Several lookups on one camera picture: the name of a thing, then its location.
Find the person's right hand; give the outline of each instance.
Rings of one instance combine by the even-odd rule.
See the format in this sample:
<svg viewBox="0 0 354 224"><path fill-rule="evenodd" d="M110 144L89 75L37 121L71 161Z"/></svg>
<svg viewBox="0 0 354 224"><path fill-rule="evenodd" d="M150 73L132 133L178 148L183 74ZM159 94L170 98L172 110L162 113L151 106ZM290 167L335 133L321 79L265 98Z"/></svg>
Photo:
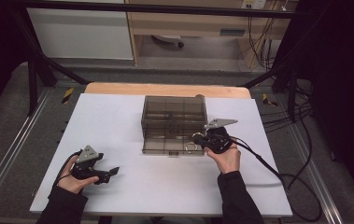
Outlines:
<svg viewBox="0 0 354 224"><path fill-rule="evenodd" d="M64 176L60 181L58 182L58 187L62 189L66 189L68 191L71 191L73 193L79 193L81 189L84 187L93 184L98 181L98 176L92 176L87 179L76 179L71 175L71 169L75 161L78 159L78 156L72 157L72 159L66 164L65 168L63 169L63 172L61 173L61 176Z"/></svg>
<svg viewBox="0 0 354 224"><path fill-rule="evenodd" d="M241 152L236 144L232 144L229 149L221 154L214 153L208 147L205 147L206 155L212 158L218 165L219 170L225 175L232 171L240 170Z"/></svg>

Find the white tabletop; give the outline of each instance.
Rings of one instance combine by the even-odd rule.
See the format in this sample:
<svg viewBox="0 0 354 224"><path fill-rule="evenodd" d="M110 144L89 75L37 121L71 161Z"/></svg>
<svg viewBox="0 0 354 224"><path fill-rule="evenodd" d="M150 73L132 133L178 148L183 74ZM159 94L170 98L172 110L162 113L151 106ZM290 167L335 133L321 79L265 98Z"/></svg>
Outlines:
<svg viewBox="0 0 354 224"><path fill-rule="evenodd" d="M30 211L46 207L51 186L64 161L91 145L104 158L97 170L119 166L108 184L84 189L88 215L198 216L221 215L218 167L204 156L142 154L141 117L144 95L81 94L74 113L35 196ZM226 126L276 169L254 100L205 98L208 121L238 119ZM240 148L241 173L247 189L264 217L291 216L279 180L249 152Z"/></svg>

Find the white cabinet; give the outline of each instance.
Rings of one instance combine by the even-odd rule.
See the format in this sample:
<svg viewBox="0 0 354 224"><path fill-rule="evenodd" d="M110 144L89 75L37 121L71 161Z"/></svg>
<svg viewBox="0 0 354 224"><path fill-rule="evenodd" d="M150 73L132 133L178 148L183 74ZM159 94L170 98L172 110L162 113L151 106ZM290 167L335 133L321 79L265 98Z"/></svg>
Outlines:
<svg viewBox="0 0 354 224"><path fill-rule="evenodd" d="M122 0L84 2L123 4ZM133 59L125 12L28 8L28 13L48 57Z"/></svg>

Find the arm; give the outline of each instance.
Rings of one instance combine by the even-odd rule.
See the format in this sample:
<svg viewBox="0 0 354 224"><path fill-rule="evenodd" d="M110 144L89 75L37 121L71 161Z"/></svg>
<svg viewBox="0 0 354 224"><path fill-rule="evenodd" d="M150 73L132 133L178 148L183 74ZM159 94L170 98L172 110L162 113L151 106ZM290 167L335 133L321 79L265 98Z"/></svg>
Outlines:
<svg viewBox="0 0 354 224"><path fill-rule="evenodd" d="M264 223L239 171L220 174L218 185L223 200L223 223Z"/></svg>
<svg viewBox="0 0 354 224"><path fill-rule="evenodd" d="M220 195L223 200L223 223L256 224L264 223L258 207L249 196L240 170L241 152L235 144L222 154L215 154L209 148L206 154L218 165L221 174L218 177Z"/></svg>
<svg viewBox="0 0 354 224"><path fill-rule="evenodd" d="M78 156L73 157L63 169L58 186L54 186L49 195L49 203L36 224L75 224L80 223L84 206L88 199L78 194L85 186L98 180L97 176L84 180L75 179L70 174L72 165Z"/></svg>

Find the transparent box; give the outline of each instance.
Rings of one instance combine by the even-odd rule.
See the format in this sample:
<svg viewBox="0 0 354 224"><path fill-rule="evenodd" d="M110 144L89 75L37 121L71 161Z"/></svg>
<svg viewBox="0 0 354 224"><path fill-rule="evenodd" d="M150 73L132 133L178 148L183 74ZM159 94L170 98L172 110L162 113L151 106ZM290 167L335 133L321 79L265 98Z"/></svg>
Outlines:
<svg viewBox="0 0 354 224"><path fill-rule="evenodd" d="M144 154L204 155L192 143L194 133L205 133L204 97L146 96L141 124Z"/></svg>

